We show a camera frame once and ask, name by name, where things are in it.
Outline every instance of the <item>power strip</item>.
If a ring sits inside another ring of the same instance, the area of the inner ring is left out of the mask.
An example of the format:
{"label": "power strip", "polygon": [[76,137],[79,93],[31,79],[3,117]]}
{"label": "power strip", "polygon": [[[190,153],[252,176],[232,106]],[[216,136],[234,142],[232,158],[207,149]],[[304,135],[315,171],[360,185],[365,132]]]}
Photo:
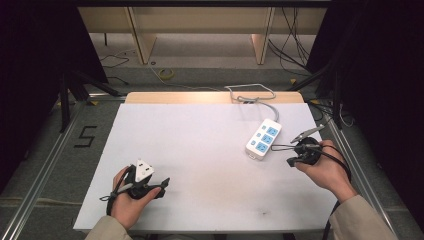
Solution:
{"label": "power strip", "polygon": [[246,152],[252,159],[262,160],[281,131],[281,124],[265,119],[246,144]]}

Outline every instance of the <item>white board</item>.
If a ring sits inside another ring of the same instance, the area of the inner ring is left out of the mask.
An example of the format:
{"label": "white board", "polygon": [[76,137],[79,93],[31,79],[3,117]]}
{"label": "white board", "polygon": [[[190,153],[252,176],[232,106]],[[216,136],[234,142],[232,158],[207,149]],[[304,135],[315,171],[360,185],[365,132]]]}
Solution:
{"label": "white board", "polygon": [[[290,144],[316,127],[306,104],[273,104]],[[294,151],[252,160],[245,145],[273,111],[261,104],[122,104],[74,229],[89,231],[105,215],[100,197],[124,166],[142,158],[150,184],[170,177],[132,230],[157,233],[249,233],[323,229],[336,198],[286,162]],[[321,140],[318,133],[312,135]]]}

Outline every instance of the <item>hand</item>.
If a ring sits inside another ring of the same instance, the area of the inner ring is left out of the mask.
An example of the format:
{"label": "hand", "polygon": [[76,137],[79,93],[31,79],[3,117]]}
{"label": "hand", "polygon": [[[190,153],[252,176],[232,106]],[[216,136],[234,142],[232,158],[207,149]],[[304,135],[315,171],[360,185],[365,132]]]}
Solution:
{"label": "hand", "polygon": [[[123,168],[114,178],[113,178],[113,188],[119,182],[122,174],[124,174],[125,170],[128,167]],[[156,195],[160,192],[161,188],[157,187],[151,190],[146,196],[143,198],[136,200],[132,199],[128,193],[124,192],[118,195],[115,202],[113,203],[111,216],[114,217],[118,222],[124,226],[126,230],[130,229],[140,217],[141,212],[144,207],[153,199],[155,199]]]}
{"label": "hand", "polygon": [[[333,148],[328,147],[334,147],[331,140],[322,141],[320,145],[323,147],[324,152],[334,156],[344,163],[342,156]],[[314,165],[297,162],[295,166],[297,169],[308,175],[308,177],[310,177],[316,185],[330,190],[340,203],[358,194],[352,184],[350,184],[344,169],[324,155],[321,155],[318,162]]]}

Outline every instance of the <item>sleeve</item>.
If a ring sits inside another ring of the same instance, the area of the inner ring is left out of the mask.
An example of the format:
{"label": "sleeve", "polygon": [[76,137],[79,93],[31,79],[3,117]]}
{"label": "sleeve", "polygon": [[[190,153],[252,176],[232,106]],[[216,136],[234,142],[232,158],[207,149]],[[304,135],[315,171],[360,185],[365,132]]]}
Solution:
{"label": "sleeve", "polygon": [[342,203],[331,215],[330,223],[336,240],[397,239],[380,215],[359,195]]}
{"label": "sleeve", "polygon": [[125,228],[113,217],[100,218],[96,226],[85,238],[86,240],[132,240]]}

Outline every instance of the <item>power plug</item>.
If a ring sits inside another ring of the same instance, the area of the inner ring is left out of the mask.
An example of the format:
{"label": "power plug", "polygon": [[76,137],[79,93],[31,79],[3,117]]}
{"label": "power plug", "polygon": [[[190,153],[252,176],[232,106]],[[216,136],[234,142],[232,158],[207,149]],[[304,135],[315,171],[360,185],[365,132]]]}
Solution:
{"label": "power plug", "polygon": [[246,152],[252,159],[262,160],[281,131],[281,124],[265,119],[246,144]]}
{"label": "power plug", "polygon": [[151,176],[155,169],[140,158],[137,160],[137,170],[135,172],[135,181],[140,182],[143,179]]}

